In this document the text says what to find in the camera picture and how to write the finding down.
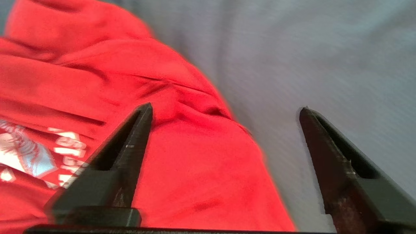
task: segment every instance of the red shirt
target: red shirt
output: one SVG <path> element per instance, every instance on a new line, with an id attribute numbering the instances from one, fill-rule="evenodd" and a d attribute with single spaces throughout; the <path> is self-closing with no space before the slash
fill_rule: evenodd
<path id="1" fill-rule="evenodd" d="M 55 189 L 146 102 L 143 227 L 295 229 L 252 137 L 140 20 L 95 0 L 18 0 L 0 39 L 0 233 L 47 223 Z"/>

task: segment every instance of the red fabric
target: red fabric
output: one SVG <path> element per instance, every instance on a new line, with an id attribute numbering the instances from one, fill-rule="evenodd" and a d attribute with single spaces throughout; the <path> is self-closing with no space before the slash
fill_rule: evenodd
<path id="1" fill-rule="evenodd" d="M 2 129 L 8 136 L 24 126 L 19 136 L 46 147 L 55 170 L 0 166 L 13 175 L 0 182 L 0 233 L 46 223 L 49 187 L 70 182 L 60 179 L 72 174 L 63 166 L 83 166 L 146 102 L 154 121 L 133 202 L 142 226 L 294 230 L 251 136 L 208 80 L 140 20 L 95 0 L 18 0 L 0 39 Z"/>

